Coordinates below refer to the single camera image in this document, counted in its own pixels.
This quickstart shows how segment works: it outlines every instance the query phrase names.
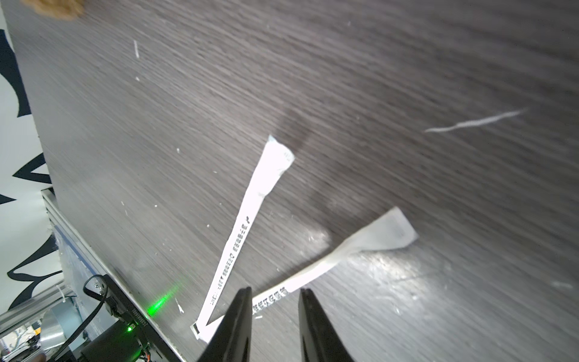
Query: paper strip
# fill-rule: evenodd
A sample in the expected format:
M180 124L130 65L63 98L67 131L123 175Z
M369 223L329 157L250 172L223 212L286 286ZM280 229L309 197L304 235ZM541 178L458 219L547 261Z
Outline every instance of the paper strip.
M278 285L254 296L251 299L253 314L262 311L289 293L302 288L354 253L399 249L410 245L417 238L418 234L408 219L406 219L406 216L398 207L395 207L348 237L324 258L302 269ZM197 339L209 343L222 319L223 316L219 317L202 329L201 333L195 333L194 326L191 326L191 329Z
M254 219L263 203L265 196L271 192L281 175L294 161L294 154L286 146L280 144L275 138L269 136L263 149L261 158L251 176L250 184L245 191L237 219L225 248L221 254L221 260L211 282L211 287L201 307L197 321L191 329L197 336L209 322L209 318L215 309L217 300L221 296L223 287L231 274L233 265L241 251L247 234L253 225Z

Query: metal frame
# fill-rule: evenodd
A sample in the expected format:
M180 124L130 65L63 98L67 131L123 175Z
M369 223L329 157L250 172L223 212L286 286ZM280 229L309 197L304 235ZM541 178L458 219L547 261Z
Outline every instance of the metal frame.
M125 296L131 301L131 303L137 307L139 312L143 316L146 316L146 309L143 308L137 301L134 299L132 293L129 289L122 283L119 276L115 273L113 268L110 268L90 247L90 245L83 239L79 232L66 220L64 215L58 209L58 204L56 202L56 197L50 190L42 191L42 197L44 198L46 209L48 210L48 216L50 221L54 224L54 228L56 232L61 233L64 236L65 242L74 250L77 254L79 259L87 266L87 268L93 272L94 274L101 274L105 275L108 274L115 283L119 286L119 288L123 291ZM180 361L186 362L185 359L181 356L179 351L175 348L173 344L169 342L169 339L165 336L164 333L161 332L159 326L153 321L152 319L148 319L147 322L151 325L151 327L156 331L156 333L167 342L169 348L173 351L173 353L179 358Z
M30 354L28 357L26 357L24 360L22 360L22 362L30 362L32 361L34 358L40 356L40 354L43 353L42 348L37 349L36 351L32 352L32 354Z
M40 319L41 315L48 309L58 303L62 303L63 295L68 297L74 295L74 292L61 280L47 290L2 314L0 316L0 338L26 323Z

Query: black pattern on wall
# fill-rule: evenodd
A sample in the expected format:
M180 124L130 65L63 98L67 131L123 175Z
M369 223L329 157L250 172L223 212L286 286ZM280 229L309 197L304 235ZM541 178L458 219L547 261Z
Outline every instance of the black pattern on wall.
M0 205L5 204L5 203L10 202L10 201L16 201L16 199L9 198L8 196L4 196L4 195L0 194Z
M28 98L26 98L26 91L24 90L24 83L18 71L18 63L16 63L16 56L6 39L4 29L0 29L0 75L2 75L10 83L16 96L18 97L18 117L31 114Z
M50 278L53 275L56 274L60 274L62 273L62 271L58 271L58 272L54 272L48 275L44 275L44 276L34 276L34 275L30 275L30 274L26 274L26 273L15 273L14 271L18 268L21 268L22 266L25 266L27 264L32 263L33 261L36 261L50 253L55 252L58 249L58 247L56 246L56 238L54 237L54 235L50 235L50 237L47 239L47 241L40 247L38 248L38 250L36 250L34 253L32 253L32 255L30 255L28 258L26 258L26 260L24 260L22 263L16 265L14 268L12 268L12 270L10 270L8 272L8 277L12 280L18 280L18 281L31 281L32 283L30 283L19 295L18 297L16 297L16 299L14 299L14 301L12 302L12 304L10 304L10 307L8 309L12 309L15 306L17 306L20 303L23 303L27 300L29 300L30 298L32 298L32 292L34 291L34 288L40 284L40 282L42 282L43 280Z
M42 182L44 184L52 184L50 175L32 172L45 163L46 161L44 161L44 153L41 153L40 155L30 160L30 162L22 166L20 170L16 171L16 173L14 173L12 176L22 178L24 180Z

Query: white wall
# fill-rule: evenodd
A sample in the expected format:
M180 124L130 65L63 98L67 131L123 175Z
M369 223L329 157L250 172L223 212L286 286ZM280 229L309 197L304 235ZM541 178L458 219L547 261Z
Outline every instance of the white wall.
M48 169L0 9L0 314L61 280Z

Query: wood grain table surface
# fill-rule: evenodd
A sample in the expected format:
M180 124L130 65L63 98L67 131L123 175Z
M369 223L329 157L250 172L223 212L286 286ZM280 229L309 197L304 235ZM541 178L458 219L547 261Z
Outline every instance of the wood grain table surface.
M155 320L188 361L269 134L296 161L213 318L399 206L418 241L310 284L355 360L577 360L578 2L2 7L59 206L143 306L176 290ZM252 361L301 359L297 301L253 321Z

